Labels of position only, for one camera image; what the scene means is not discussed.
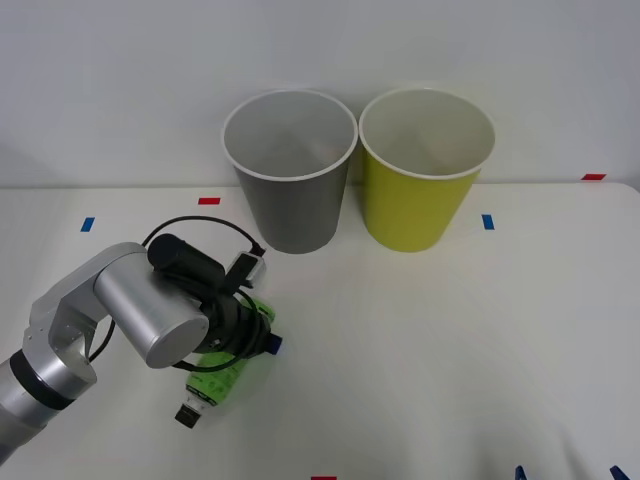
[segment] white table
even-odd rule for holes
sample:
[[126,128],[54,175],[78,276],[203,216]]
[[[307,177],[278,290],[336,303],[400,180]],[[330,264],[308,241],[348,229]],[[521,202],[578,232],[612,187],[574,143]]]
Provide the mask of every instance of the white table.
[[[0,191],[2,358],[53,283],[185,214],[257,234],[237,188]],[[171,231],[223,264],[247,248],[207,223]],[[531,480],[604,480],[618,464],[640,480],[639,248],[640,195],[623,185],[476,185],[418,254],[377,244],[349,190],[327,247],[267,253],[259,294],[283,348],[226,404],[183,427],[185,372],[148,369],[118,332],[97,385],[0,478],[501,480],[522,464]]]

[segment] cable connector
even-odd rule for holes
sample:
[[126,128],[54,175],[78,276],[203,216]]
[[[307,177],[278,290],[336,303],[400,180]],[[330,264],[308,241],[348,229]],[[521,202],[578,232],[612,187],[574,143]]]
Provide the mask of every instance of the cable connector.
[[254,288],[264,276],[264,259],[249,252],[240,252],[225,276],[223,290],[233,295],[240,287]]

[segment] white wall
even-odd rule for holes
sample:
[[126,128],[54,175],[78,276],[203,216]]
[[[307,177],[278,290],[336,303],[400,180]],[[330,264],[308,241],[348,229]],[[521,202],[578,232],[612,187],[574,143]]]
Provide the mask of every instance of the white wall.
[[259,91],[355,113],[445,87],[496,121],[485,181],[640,186],[637,0],[3,0],[0,185],[233,184],[219,130]]

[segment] green object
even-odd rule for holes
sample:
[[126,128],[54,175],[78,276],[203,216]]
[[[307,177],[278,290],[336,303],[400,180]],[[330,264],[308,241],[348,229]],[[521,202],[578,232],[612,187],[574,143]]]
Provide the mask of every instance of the green object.
[[[266,316],[269,323],[275,320],[275,312],[264,303],[256,300],[253,301],[258,307],[258,312]],[[244,306],[249,307],[244,299],[240,301]],[[233,355],[226,352],[207,353],[200,357],[198,361],[199,367],[214,367],[222,365],[233,358]],[[224,401],[229,395],[231,388],[235,385],[247,364],[247,359],[240,360],[229,368],[213,373],[191,372],[187,378],[187,391],[196,395],[201,400],[210,405],[218,405]]]

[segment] yellow paper cup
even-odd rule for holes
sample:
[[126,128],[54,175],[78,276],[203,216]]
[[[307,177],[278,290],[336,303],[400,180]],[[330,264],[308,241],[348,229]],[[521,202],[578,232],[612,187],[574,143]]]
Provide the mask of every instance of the yellow paper cup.
[[493,149],[491,121],[455,95],[403,89],[369,103],[359,128],[369,233],[400,252],[431,247]]

